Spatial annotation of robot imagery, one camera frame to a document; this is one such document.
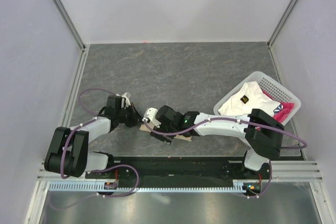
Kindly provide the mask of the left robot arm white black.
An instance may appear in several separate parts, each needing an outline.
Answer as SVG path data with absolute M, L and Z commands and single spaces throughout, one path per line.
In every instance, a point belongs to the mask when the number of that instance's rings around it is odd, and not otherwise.
M 44 169 L 61 175 L 80 177 L 86 170 L 89 143 L 115 130 L 120 124 L 135 127 L 141 116 L 130 101 L 130 93 L 110 95 L 97 115 L 74 127 L 58 127 L 52 136 L 44 160 Z

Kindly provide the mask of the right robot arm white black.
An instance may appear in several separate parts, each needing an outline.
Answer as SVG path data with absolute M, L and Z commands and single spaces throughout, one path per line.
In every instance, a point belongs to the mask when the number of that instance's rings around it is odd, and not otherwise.
M 240 166 L 241 174 L 254 178 L 263 164 L 278 160 L 282 147 L 284 126 L 261 109 L 248 114 L 223 116 L 187 111 L 182 114 L 165 105 L 148 108 L 144 123 L 151 122 L 151 135 L 162 142 L 171 142 L 177 135 L 184 137 L 219 135 L 240 139 L 249 150 Z

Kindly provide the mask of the beige cloth napkin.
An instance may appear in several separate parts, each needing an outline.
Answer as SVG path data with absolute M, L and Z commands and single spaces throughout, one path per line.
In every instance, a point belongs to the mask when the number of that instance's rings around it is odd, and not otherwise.
M 140 126 L 140 131 L 151 133 L 151 129 L 153 130 L 153 127 L 154 127 L 153 123 L 152 122 L 148 122 L 148 123 L 146 123 L 146 125 L 143 124 L 143 125 Z M 173 140 L 184 140 L 184 141 L 191 142 L 192 141 L 192 137 L 191 136 L 190 137 L 177 136 Z

